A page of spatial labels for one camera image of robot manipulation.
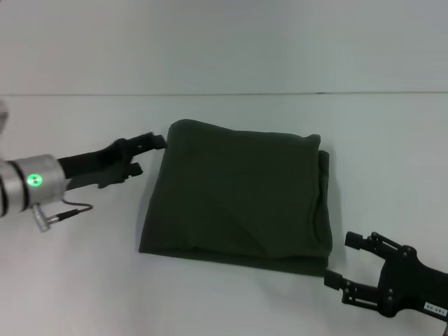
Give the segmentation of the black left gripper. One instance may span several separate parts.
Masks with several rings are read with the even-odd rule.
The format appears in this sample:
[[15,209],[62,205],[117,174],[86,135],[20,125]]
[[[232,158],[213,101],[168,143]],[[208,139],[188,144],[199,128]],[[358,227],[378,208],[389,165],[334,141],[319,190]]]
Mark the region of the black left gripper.
[[141,165],[131,162],[135,153],[166,147],[167,142],[162,135],[149,132],[127,140],[116,140],[102,150],[63,157],[57,161],[67,180],[67,190],[89,185],[97,185],[98,189],[102,189],[143,174]]

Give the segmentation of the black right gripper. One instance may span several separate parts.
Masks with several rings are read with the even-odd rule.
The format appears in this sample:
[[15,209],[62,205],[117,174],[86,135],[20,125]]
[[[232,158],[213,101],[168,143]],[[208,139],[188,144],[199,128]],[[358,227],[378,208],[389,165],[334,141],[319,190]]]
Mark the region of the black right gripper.
[[347,232],[345,246],[364,250],[385,260],[378,288],[345,279],[326,270],[324,285],[342,291],[342,302],[392,318],[411,309],[434,318],[447,317],[447,274],[424,265],[417,251],[373,232],[367,238]]

